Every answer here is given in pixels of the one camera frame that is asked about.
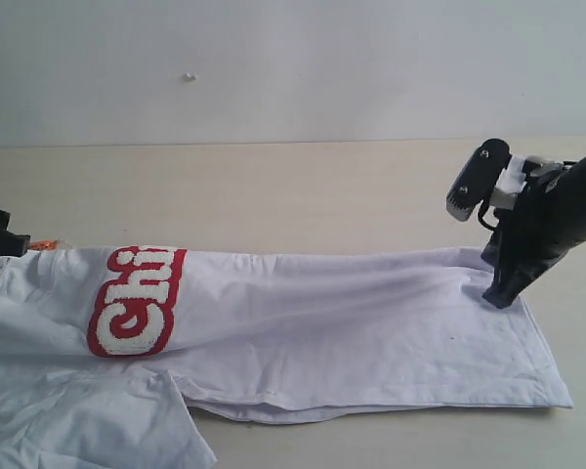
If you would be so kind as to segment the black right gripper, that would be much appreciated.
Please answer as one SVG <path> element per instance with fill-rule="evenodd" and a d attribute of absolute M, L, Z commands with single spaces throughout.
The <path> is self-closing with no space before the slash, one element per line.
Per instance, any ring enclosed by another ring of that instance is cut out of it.
<path fill-rule="evenodd" d="M 497 211 L 499 223 L 482 253 L 494 271 L 482 298 L 497 309 L 510 307 L 535 278 L 581 243 L 551 196 L 556 185 L 533 181 L 513 210 Z"/>

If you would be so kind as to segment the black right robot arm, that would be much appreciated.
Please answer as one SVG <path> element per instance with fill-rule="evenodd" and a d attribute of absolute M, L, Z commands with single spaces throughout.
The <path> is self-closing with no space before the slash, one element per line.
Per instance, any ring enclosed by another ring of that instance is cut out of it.
<path fill-rule="evenodd" d="M 494 275 L 482 297 L 504 309 L 586 242 L 586 156 L 566 169 L 530 177 L 514 207 L 496 208 L 493 215 L 498 224 L 481 257 Z"/>

